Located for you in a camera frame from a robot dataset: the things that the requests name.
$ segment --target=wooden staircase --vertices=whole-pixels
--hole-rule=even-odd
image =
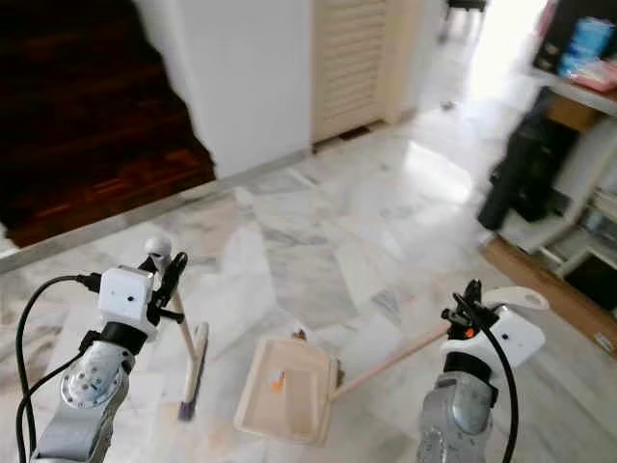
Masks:
[[[0,221],[16,245],[212,179],[130,0],[0,0]]]

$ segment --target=wooden handle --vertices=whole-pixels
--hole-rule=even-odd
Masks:
[[[391,366],[397,364],[398,362],[409,357],[410,355],[415,354],[418,350],[423,349],[428,344],[435,342],[436,340],[438,340],[439,338],[441,338],[447,333],[447,330],[449,327],[450,327],[449,324],[440,325],[436,327],[435,329],[426,332],[420,338],[412,340],[405,347],[395,352],[394,354],[390,355],[388,359],[385,360],[379,366],[373,369],[370,369],[366,373],[361,374],[357,378],[352,379],[348,383],[343,384],[340,388],[336,389],[332,394],[330,394],[330,402],[334,402],[335,400],[340,398],[342,395],[345,395],[347,393],[354,391],[356,388],[364,384],[366,381],[368,381],[373,376],[390,368]]]

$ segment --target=louvered door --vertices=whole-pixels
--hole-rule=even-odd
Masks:
[[[383,117],[395,0],[314,0],[313,141]]]

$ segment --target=beige dustpan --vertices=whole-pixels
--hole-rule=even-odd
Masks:
[[[261,340],[235,415],[243,431],[323,445],[336,359],[303,340]]]

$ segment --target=cable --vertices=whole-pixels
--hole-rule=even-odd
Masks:
[[[37,381],[37,383],[35,383],[35,385],[28,391],[28,393],[26,395],[24,395],[24,397],[19,402],[19,405],[17,406],[17,415],[15,417],[15,435],[17,437],[17,450],[19,451],[19,463],[27,463],[27,461],[28,461],[26,459],[26,447],[25,447],[25,444],[23,442],[23,429],[22,429],[22,425],[23,425],[23,412],[24,412],[24,409],[27,410],[28,405],[32,406],[32,401],[30,400],[30,397],[32,397],[32,394],[34,394],[37,391],[38,388],[40,388],[43,384],[45,384],[51,378],[56,376],[58,373],[60,373],[60,372],[64,371],[65,369],[67,369],[70,364],[72,364],[74,361],[79,359],[82,355],[84,355],[84,353],[83,352],[79,352],[79,354],[75,355],[68,362],[65,362],[64,364],[60,365],[59,367],[57,367],[56,369],[54,369],[50,373],[47,373],[46,375],[44,375],[43,378],[41,378],[39,381]]]
[[[514,447],[517,444],[517,437],[519,435],[519,397],[517,394],[517,385],[514,381],[514,373],[512,372],[512,368],[510,367],[510,363],[508,362],[507,357],[505,356],[505,352],[499,345],[499,342],[495,338],[495,335],[491,333],[491,330],[484,321],[482,321],[482,317],[479,316],[477,309],[466,301],[460,294],[454,293],[454,299],[457,303],[461,304],[463,307],[468,309],[469,316],[474,324],[480,327],[482,333],[488,338],[489,342],[495,349],[501,364],[503,365],[503,370],[505,372],[505,377],[508,382],[508,389],[510,391],[510,435],[508,436],[508,442],[505,446],[505,452],[503,453],[503,463],[510,463],[512,460],[512,455],[514,454]]]
[[[35,302],[39,296],[50,286],[55,285],[59,282],[70,282],[70,281],[78,281],[79,277],[77,275],[65,275],[63,277],[52,278],[51,280],[43,283],[39,286],[39,289],[35,291],[35,293],[30,297],[30,300],[26,304],[23,312],[21,313],[21,317],[19,318],[19,322],[17,323],[17,333],[15,335],[15,355],[17,357],[17,372],[19,373],[19,383],[21,384],[21,391],[23,393],[24,399],[26,399],[25,407],[26,407],[26,419],[28,422],[28,439],[30,439],[30,452],[35,451],[35,447],[37,445],[37,429],[35,428],[35,417],[32,412],[32,403],[30,402],[28,397],[28,376],[26,375],[26,364],[23,359],[23,331],[26,326],[26,319],[28,318],[28,314],[32,310],[32,306],[34,306]]]

